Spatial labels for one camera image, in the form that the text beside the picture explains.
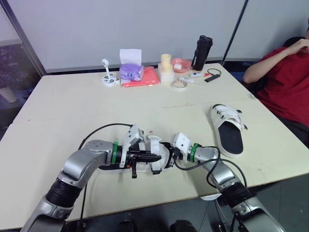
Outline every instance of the robotic arm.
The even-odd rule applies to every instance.
[[[117,143],[93,140],[88,142],[83,149],[74,152],[65,162],[56,181],[48,193],[43,196],[21,232],[47,232],[47,229],[61,231],[65,219],[73,210],[77,197],[97,168],[107,167],[111,164],[117,164],[119,168],[131,167],[132,178],[136,178],[138,162],[155,163],[162,159],[158,153],[165,153],[166,156],[166,151],[158,148],[159,144],[152,145],[150,151],[139,150],[139,143],[143,142],[142,134],[137,126],[133,126],[125,135],[123,146],[118,146]],[[195,147],[192,149],[189,145],[190,140],[182,133],[177,133],[170,149],[180,151],[180,158],[191,162],[203,162],[218,158],[218,152],[214,148]],[[171,160],[171,156],[168,166],[173,161],[175,162],[175,160]],[[215,161],[212,161],[204,164],[203,167],[209,172],[214,165]],[[240,231],[284,232],[281,225],[222,161],[218,161],[210,179],[222,193],[224,200],[232,208],[232,212],[237,215]]]

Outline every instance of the red folded cloth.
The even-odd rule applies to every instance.
[[[121,79],[121,85],[123,87],[133,87],[133,86],[152,86],[159,83],[158,75],[154,67],[145,67],[144,75],[141,81],[127,81]]]

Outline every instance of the green ring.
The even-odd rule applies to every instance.
[[[198,144],[197,143],[195,143],[194,145],[193,145],[193,147],[191,147],[191,152],[190,152],[190,162],[194,162],[194,154],[195,154],[195,152],[196,152],[196,150],[197,150],[197,147],[198,147]]]
[[[115,139],[115,142],[113,143],[112,164],[116,163],[117,149],[118,149],[118,139]]]

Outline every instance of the purple tissue box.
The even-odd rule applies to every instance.
[[[130,81],[141,81],[144,67],[137,64],[122,64],[119,69],[120,78]]]

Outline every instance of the white table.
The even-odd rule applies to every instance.
[[[205,65],[204,70],[210,67],[222,70],[222,76],[208,84],[204,82],[204,78],[199,78],[201,85],[191,84],[183,92],[171,89],[169,84],[152,87],[106,87],[100,81],[100,77],[106,74],[101,72],[44,76],[14,123],[116,112],[126,115],[141,109],[161,109],[248,98],[250,92],[232,78],[220,64]]]
[[[174,133],[181,131],[192,142],[214,145],[209,110],[217,103],[243,111],[243,121],[249,129],[242,134],[244,153],[233,161],[244,171],[248,186],[308,173],[308,149],[258,100],[250,98],[249,92],[219,64],[205,68],[208,67],[220,68],[223,76],[209,83],[201,80],[203,85],[190,85],[184,92],[174,92],[169,85],[108,89],[100,84],[102,74],[98,73],[44,77],[0,141],[0,175],[5,186],[1,190],[0,229],[23,226],[64,161],[97,127],[114,122],[132,123],[146,134],[152,131],[164,141],[170,141]],[[59,86],[65,89],[60,83],[68,86],[68,79],[73,80],[75,76],[78,81],[71,88],[59,91]],[[71,91],[77,93],[78,88],[87,89],[82,95],[86,100],[77,95],[75,99],[70,94]],[[44,94],[44,89],[49,89],[50,94]],[[92,93],[91,89],[101,94]],[[168,100],[163,101],[159,96],[162,101],[157,102],[158,93],[168,96]],[[106,97],[97,99],[99,95],[113,98],[114,103]],[[143,110],[139,110],[138,105],[125,103],[131,95],[140,96],[137,101],[144,104]],[[91,139],[113,141],[118,138],[121,143],[126,130],[119,126],[106,128]],[[131,179],[130,172],[102,174],[96,171],[89,181],[84,215],[110,214],[216,193],[205,178],[206,171],[202,168],[188,172],[172,168],[155,176],[138,173],[137,179]],[[69,219],[79,217],[82,195]]]

